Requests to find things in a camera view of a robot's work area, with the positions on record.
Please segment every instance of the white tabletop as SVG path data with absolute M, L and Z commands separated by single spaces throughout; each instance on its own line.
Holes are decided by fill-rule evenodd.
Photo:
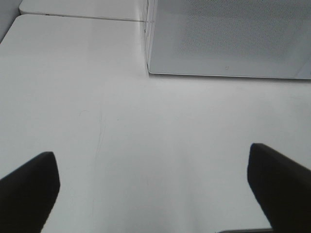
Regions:
M 22 14 L 142 21 L 147 0 L 23 0 Z
M 311 168 L 311 83 L 151 76 L 142 27 L 17 18 L 0 45 L 0 177 L 54 151 L 61 189 L 44 233 L 269 227 L 249 148 Z

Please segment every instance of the white table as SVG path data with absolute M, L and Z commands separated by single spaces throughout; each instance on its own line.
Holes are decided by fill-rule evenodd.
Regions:
M 54 151 L 61 189 L 44 233 L 269 227 L 249 147 L 311 168 L 311 83 L 151 76 L 142 27 L 17 18 L 0 45 L 0 177 Z
M 142 21 L 147 0 L 23 0 L 22 14 Z

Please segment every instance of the white desk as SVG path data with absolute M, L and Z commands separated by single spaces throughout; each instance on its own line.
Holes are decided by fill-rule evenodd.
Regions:
M 146 0 L 23 0 L 22 14 L 142 21 Z
M 249 147 L 311 168 L 311 83 L 149 76 L 141 30 L 17 18 L 0 45 L 0 177 L 54 151 L 61 189 L 44 233 L 268 227 Z

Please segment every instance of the perforated panel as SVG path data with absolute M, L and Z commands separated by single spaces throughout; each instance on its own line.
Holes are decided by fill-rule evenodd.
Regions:
M 311 0 L 158 0 L 151 72 L 294 78 L 310 55 Z

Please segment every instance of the white surface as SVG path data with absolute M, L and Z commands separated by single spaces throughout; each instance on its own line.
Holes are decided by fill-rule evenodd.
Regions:
M 249 148 L 311 168 L 311 83 L 149 76 L 142 28 L 17 18 L 0 45 L 0 177 L 54 151 L 61 189 L 44 233 L 268 227 Z
M 21 0 L 0 0 L 0 43 L 14 19 L 19 16 Z
M 151 73 L 311 79 L 311 0 L 150 2 Z
M 143 20 L 147 0 L 23 0 L 22 14 Z

